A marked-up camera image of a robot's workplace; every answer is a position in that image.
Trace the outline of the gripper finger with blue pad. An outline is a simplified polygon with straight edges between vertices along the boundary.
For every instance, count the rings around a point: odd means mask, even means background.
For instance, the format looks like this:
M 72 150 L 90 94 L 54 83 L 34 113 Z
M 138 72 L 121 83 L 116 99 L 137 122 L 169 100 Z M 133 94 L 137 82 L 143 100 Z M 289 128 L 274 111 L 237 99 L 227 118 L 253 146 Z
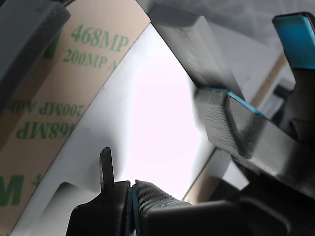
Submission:
M 243 166 L 300 192 L 315 190 L 315 152 L 224 89 L 199 89 L 195 103 L 208 139 Z
M 277 15 L 272 23 L 295 79 L 286 108 L 297 140 L 315 139 L 315 16 L 310 12 Z

